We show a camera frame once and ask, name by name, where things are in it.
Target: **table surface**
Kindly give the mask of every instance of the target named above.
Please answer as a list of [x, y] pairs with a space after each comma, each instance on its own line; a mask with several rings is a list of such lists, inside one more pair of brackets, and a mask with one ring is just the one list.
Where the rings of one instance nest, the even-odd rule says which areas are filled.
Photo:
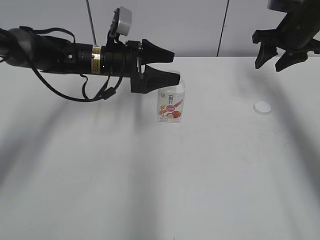
[[[254, 61], [153, 64], [181, 72], [182, 123], [157, 122], [157, 91], [128, 80], [77, 103], [1, 64], [0, 239], [319, 239], [320, 57], [280, 73]], [[45, 77], [81, 96], [79, 76]]]

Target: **wire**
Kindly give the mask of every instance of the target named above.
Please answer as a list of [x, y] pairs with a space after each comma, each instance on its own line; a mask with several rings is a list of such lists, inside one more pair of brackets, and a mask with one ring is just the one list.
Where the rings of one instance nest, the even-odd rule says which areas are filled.
[[83, 75], [82, 73], [80, 73], [79, 75], [80, 75], [80, 77], [85, 78], [85, 82], [82, 85], [82, 96], [85, 99], [89, 100], [89, 98], [88, 98], [88, 96], [86, 94], [86, 85], [87, 85], [87, 82], [88, 82], [88, 77], [86, 75]]
[[86, 8], [88, 10], [89, 20], [90, 20], [91, 32], [92, 32], [92, 36], [93, 36], [93, 43], [94, 43], [94, 45], [97, 45], [96, 34], [95, 34], [95, 29], [94, 29], [94, 22], [92, 21], [89, 0], [85, 0], [85, 1], [86, 1]]
[[115, 89], [115, 90], [120, 86], [120, 84], [121, 84], [121, 82], [122, 82], [122, 79], [124, 78], [125, 65], [126, 65], [126, 53], [124, 52], [124, 53], [123, 53], [123, 58], [122, 58], [121, 74], [120, 74], [120, 77], [119, 77], [118, 82], [117, 82], [116, 85], [114, 86], [114, 89]]
[[230, 2], [230, 0], [227, 0], [226, 8], [225, 8], [225, 13], [224, 13], [223, 24], [222, 24], [222, 29], [221, 29], [221, 35], [220, 35], [220, 40], [219, 40], [219, 46], [218, 46], [218, 50], [217, 50], [217, 52], [216, 52], [216, 56], [217, 56], [217, 57], [219, 57], [219, 52], [220, 52], [220, 46], [221, 46], [222, 36], [223, 36], [223, 34], [224, 34], [224, 29], [225, 29], [225, 24], [226, 24], [226, 19], [227, 19], [227, 12], [228, 12], [228, 8], [229, 8], [229, 2]]

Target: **robotic arm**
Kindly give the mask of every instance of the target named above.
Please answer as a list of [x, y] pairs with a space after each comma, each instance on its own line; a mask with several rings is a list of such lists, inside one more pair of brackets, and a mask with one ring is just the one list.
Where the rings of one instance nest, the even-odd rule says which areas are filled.
[[[120, 35], [127, 36], [131, 27], [132, 14], [124, 7], [114, 11], [113, 21], [107, 35], [106, 45], [76, 43], [75, 36], [62, 28], [34, 30], [21, 26], [9, 31], [0, 28], [0, 57], [2, 62], [17, 67], [31, 68], [37, 77], [54, 93], [77, 102], [95, 102], [108, 99], [116, 93], [123, 77], [128, 77], [132, 93], [146, 94], [153, 90], [179, 84], [180, 75], [154, 69], [147, 64], [171, 63], [174, 53], [153, 45], [146, 39], [142, 42], [119, 40]], [[73, 37], [69, 40], [48, 36], [51, 32], [63, 32]], [[64, 95], [54, 89], [39, 73], [105, 75], [108, 80], [94, 98], [85, 93], [86, 83], [82, 87], [82, 98]], [[108, 88], [109, 78], [119, 77], [115, 87]]]
[[308, 52], [320, 54], [320, 41], [313, 39], [320, 31], [320, 0], [269, 0], [268, 8], [287, 14], [276, 29], [253, 34], [253, 43], [261, 43], [256, 69], [278, 55], [277, 48], [285, 50], [275, 65], [277, 72], [306, 61]]

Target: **black cable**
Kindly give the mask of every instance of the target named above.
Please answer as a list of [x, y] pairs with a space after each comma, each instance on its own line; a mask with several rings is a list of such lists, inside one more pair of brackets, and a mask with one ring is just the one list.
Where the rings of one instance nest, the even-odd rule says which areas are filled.
[[32, 69], [32, 71], [34, 72], [34, 74], [39, 78], [39, 80], [48, 88], [50, 89], [52, 92], [54, 92], [55, 94], [57, 94], [58, 96], [70, 100], [70, 101], [75, 101], [75, 102], [82, 102], [82, 103], [88, 103], [88, 102], [96, 102], [98, 100], [103, 99], [102, 97], [99, 98], [94, 98], [94, 99], [81, 99], [81, 98], [76, 98], [76, 97], [71, 97], [71, 96], [67, 96], [61, 92], [59, 92], [58, 90], [56, 90], [55, 88], [53, 88], [43, 77], [42, 75], [39, 73], [39, 71], [37, 70], [37, 68], [35, 67], [34, 63], [29, 59], [27, 53], [23, 50], [23, 48], [20, 46], [17, 38], [12, 34], [9, 33], [8, 31], [3, 30], [2, 28], [0, 28], [0, 33], [5, 35], [8, 39], [11, 39], [12, 42], [16, 45], [17, 49], [19, 50], [19, 52], [22, 53], [22, 55], [24, 56], [24, 58], [26, 59], [27, 63], [29, 64], [30, 68]]
[[222, 24], [222, 29], [221, 29], [221, 35], [220, 35], [220, 40], [219, 40], [219, 46], [218, 46], [218, 50], [217, 50], [217, 52], [216, 52], [216, 56], [217, 56], [217, 57], [219, 57], [219, 52], [220, 52], [220, 46], [221, 46], [222, 36], [223, 36], [223, 34], [224, 34], [224, 29], [225, 29], [225, 24], [226, 24], [226, 19], [227, 19], [227, 12], [228, 12], [228, 8], [229, 8], [229, 2], [230, 2], [230, 0], [227, 0], [226, 8], [225, 8], [225, 13], [224, 13], [223, 24]]
[[126, 53], [124, 52], [124, 53], [123, 53], [123, 58], [122, 58], [121, 75], [120, 75], [120, 77], [119, 77], [118, 82], [117, 82], [116, 85], [114, 86], [114, 89], [115, 89], [115, 90], [120, 86], [120, 84], [121, 84], [121, 82], [122, 82], [122, 79], [124, 78], [125, 65], [126, 65]]
[[82, 96], [85, 99], [89, 100], [89, 98], [88, 98], [88, 96], [86, 94], [86, 85], [87, 85], [87, 82], [88, 82], [88, 77], [86, 75], [83, 75], [82, 73], [80, 73], [79, 75], [80, 75], [80, 77], [85, 78], [85, 82], [82, 85]]
[[105, 90], [106, 90], [107, 87], [108, 87], [110, 77], [111, 77], [111, 74], [109, 73], [108, 79], [106, 80], [106, 82], [104, 83], [104, 85], [100, 88], [100, 90], [98, 91], [98, 93], [95, 95], [95, 98], [101, 97], [101, 96], [103, 95], [103, 93], [105, 92]]

